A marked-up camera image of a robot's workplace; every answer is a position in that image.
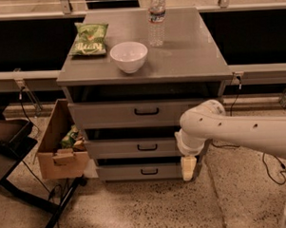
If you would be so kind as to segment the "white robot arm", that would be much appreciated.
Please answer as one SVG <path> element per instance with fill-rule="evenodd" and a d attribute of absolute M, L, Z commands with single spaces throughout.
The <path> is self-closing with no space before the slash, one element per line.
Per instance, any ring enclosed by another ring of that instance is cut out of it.
<path fill-rule="evenodd" d="M 184 181 L 193 178 L 197 156 L 210 140 L 225 141 L 286 160 L 286 116 L 229 116 L 215 100 L 184 111 L 174 136 L 181 153 Z"/>

